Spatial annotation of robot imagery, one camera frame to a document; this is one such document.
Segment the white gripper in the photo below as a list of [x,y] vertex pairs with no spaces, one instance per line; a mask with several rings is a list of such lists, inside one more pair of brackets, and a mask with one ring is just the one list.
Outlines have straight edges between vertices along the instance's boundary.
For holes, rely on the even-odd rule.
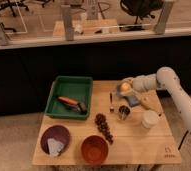
[[[162,87],[157,81],[157,77],[155,74],[150,75],[140,75],[137,77],[127,77],[121,80],[121,83],[132,84],[132,87],[135,91],[138,92],[147,92],[150,90],[161,90]],[[119,94],[122,97],[135,95],[135,91],[133,89],[127,91],[119,91]]]

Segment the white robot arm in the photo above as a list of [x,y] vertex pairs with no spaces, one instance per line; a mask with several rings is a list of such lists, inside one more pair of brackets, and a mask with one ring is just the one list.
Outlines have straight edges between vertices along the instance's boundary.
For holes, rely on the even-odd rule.
[[191,132],[191,97],[182,88],[179,77],[172,68],[161,67],[155,74],[128,77],[118,85],[121,96],[135,95],[141,98],[141,92],[150,90],[166,90],[170,94],[184,123]]

